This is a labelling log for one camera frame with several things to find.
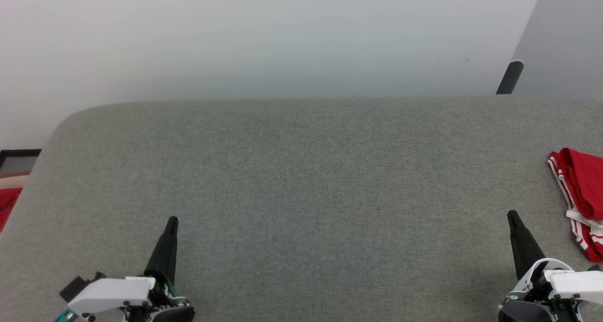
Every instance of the gray table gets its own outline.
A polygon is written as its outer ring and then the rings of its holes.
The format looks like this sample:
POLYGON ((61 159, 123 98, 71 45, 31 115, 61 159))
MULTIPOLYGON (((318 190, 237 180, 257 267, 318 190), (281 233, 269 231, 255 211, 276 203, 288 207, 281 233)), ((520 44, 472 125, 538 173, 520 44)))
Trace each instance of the gray table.
POLYGON ((516 282, 508 210, 588 266, 545 161, 603 155, 601 114, 510 95, 74 114, 0 234, 0 320, 51 321, 76 275, 140 274, 177 215, 196 321, 493 321, 516 282))

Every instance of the white wall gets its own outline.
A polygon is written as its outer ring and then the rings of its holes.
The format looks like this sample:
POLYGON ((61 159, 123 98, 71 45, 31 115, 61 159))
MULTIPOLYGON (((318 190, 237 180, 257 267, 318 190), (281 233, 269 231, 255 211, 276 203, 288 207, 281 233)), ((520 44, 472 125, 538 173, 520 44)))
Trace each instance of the white wall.
POLYGON ((603 0, 538 0, 515 58, 514 94, 603 99, 603 0))
POLYGON ((0 0, 0 148, 127 101, 495 93, 537 0, 0 0))

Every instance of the blue connector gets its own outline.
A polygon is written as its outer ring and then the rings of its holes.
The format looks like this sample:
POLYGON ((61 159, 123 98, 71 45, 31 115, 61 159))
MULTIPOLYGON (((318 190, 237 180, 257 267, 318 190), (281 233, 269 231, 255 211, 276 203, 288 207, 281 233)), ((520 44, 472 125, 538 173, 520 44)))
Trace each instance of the blue connector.
POLYGON ((77 314, 71 309, 64 311, 54 322, 73 322, 77 319, 77 314))

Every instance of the red cloth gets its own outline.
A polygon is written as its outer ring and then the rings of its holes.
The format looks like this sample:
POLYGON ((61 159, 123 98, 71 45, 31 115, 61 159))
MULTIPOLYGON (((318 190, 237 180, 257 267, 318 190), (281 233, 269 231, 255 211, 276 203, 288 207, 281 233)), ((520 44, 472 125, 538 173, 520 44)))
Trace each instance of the red cloth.
POLYGON ((603 262, 603 158, 563 148, 549 165, 569 206, 571 231, 591 262, 603 262))
POLYGON ((4 229, 8 216, 13 211, 22 190, 23 188, 0 189, 0 232, 4 229))

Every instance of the robotic arm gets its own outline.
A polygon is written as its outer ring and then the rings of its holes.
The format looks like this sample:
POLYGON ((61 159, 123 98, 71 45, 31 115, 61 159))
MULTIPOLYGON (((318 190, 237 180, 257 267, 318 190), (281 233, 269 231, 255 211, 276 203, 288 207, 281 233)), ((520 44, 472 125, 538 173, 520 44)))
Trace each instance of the robotic arm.
POLYGON ((545 257, 517 212, 511 210, 507 218, 519 282, 499 305, 499 322, 603 320, 603 309, 598 313, 588 309, 588 305, 603 305, 603 272, 599 266, 576 272, 560 260, 545 257))
POLYGON ((194 308, 173 288, 177 233, 178 219, 170 217, 141 276, 108 279, 97 272, 92 280, 76 277, 60 292, 68 309, 55 322, 74 322, 78 316, 94 322, 93 314, 111 309, 121 312, 124 322, 192 322, 194 308))

